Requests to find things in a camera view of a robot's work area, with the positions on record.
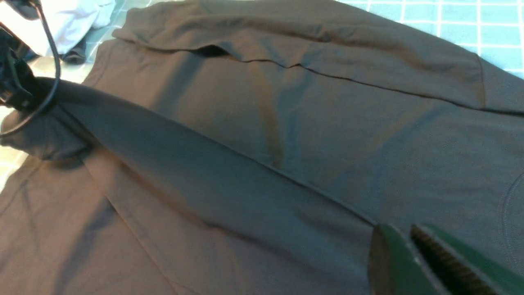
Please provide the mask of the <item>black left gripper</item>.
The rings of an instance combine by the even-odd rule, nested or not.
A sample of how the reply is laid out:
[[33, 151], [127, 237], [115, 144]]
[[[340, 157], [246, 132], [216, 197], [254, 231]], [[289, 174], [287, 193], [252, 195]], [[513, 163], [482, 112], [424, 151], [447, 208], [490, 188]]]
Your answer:
[[41, 104], [41, 86], [28, 64], [17, 56], [17, 45], [17, 40], [1, 27], [1, 105], [18, 111], [34, 111]]

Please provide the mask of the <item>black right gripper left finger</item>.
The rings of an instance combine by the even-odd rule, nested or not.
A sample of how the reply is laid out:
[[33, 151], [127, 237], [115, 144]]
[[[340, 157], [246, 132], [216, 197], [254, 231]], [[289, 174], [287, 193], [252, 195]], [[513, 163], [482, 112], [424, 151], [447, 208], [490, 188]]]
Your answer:
[[374, 226], [367, 276], [371, 295], [449, 295], [414, 244], [389, 224]]

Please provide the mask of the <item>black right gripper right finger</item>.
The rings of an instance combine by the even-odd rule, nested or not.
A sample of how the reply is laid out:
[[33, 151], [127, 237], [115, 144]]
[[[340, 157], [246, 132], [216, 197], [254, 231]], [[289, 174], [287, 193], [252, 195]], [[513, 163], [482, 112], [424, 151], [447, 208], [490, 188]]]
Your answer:
[[434, 225], [412, 225], [411, 239], [431, 271], [453, 295], [523, 294], [522, 276]]

